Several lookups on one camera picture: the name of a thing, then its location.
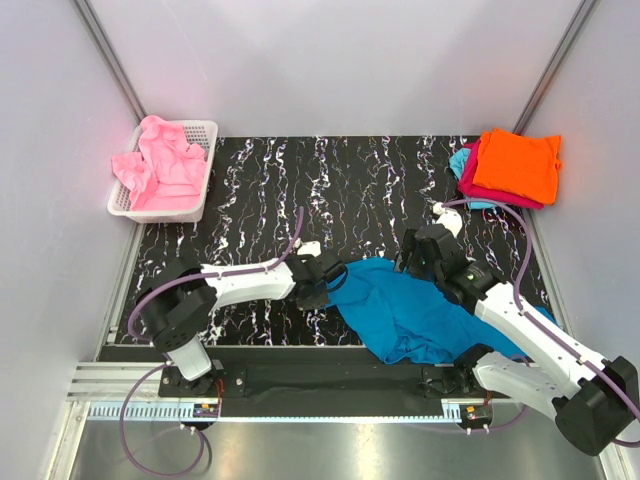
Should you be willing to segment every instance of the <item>folded clothes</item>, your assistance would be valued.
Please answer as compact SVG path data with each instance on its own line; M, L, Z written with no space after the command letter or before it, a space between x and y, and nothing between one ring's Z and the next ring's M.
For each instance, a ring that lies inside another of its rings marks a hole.
M456 153L454 153L449 159L449 168L453 171L453 174L456 176L458 180L462 177L462 173L464 172L464 167L469 160L469 155L471 154L470 148L461 148ZM495 205L486 202L469 202L469 208L471 210L482 210L484 208L494 208Z
M560 135L528 138L495 128L480 143L473 184L552 205L562 167L558 160L561 145Z
M491 136L490 132L485 132L471 148L471 154L467 161L467 166L460 177L458 182L458 190L467 195L468 197L487 198L489 200L495 200L497 202L508 203L510 205L516 205L518 207L533 208L534 210L540 210L544 207L540 202L536 202L529 198L521 197L509 192L502 192L500 190L491 190L489 188L479 187L473 184L473 178L478 168L478 150L482 142L487 142Z

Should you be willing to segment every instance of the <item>orange cloth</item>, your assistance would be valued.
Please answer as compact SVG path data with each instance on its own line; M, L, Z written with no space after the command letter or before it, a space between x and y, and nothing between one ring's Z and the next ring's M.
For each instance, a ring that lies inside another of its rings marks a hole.
M484 132L473 184L546 205L556 201L562 137L527 138L495 128Z

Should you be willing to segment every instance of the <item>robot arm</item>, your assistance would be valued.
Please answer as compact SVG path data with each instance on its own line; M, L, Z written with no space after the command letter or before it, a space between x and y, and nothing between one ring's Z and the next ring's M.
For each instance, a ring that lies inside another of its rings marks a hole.
M464 255L455 239L462 223L456 218L459 215L439 205L434 213L440 215L436 224L405 233L395 269L434 282L447 300L504 333L540 368L527 368L483 345L462 354L457 365L486 390L508 395L553 419L565 438L582 452L599 454L634 416L584 363L589 361L600 368L637 404L635 367L623 357L609 362L567 335L522 297L520 310L512 284L486 260ZM524 312L571 345L580 360L576 361Z
M206 330L210 312L252 300L295 300L303 310L328 303L327 284L345 275L345 265L319 242L298 245L296 253L275 268L275 260L252 265L200 265L180 257L146 281L139 302L154 289L186 275L207 274L157 295L141 312L154 348L171 359L188 381L213 368L198 332Z

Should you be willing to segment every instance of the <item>pink towel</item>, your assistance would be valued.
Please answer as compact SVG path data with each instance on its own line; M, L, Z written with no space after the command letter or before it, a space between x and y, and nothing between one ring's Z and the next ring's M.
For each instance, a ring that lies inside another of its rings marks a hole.
M465 147L471 148L471 153L469 154L469 160L467 160L464 172L462 172L462 176L458 182L458 190L468 197L487 198L497 202L517 205L518 207L533 208L534 210L541 210L544 207L543 204L536 202L535 200L530 200L514 193L490 190L488 188L474 185L473 176L476 174L476 170L478 169L478 150L480 148L480 140L473 144L465 145Z
M207 171L206 151L187 142L182 125L155 115L146 117L140 125L140 152L111 159L113 173L131 192L131 210L197 207Z

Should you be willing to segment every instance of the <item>white basket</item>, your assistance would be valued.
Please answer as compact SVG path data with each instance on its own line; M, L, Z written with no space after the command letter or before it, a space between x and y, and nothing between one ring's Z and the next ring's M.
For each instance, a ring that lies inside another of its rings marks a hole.
M166 211L139 211L132 212L131 202L129 201L129 189L125 187L120 180L116 179L116 183L111 190L109 204L107 209L111 215L121 217L129 217L138 223L191 223L199 222L204 213L204 201L207 197L207 186L209 184L209 176L213 167L213 153L215 151L216 139L218 137L218 125L214 122L205 120L179 120L171 123L179 123L184 127L184 133L189 143L197 143L207 152L207 172L202 183L202 192L200 192L200 201L198 205L189 210L166 210ZM139 152L138 140L142 135L142 127L138 126L131 136L128 152Z

